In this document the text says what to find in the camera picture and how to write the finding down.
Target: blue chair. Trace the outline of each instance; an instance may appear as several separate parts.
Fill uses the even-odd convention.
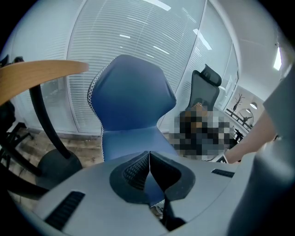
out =
[[[176,105],[158,66],[129,55],[116,57],[92,81],[88,104],[101,122],[104,161],[143,151],[177,155],[157,128],[157,121]],[[150,174],[145,192],[151,205],[164,198]]]

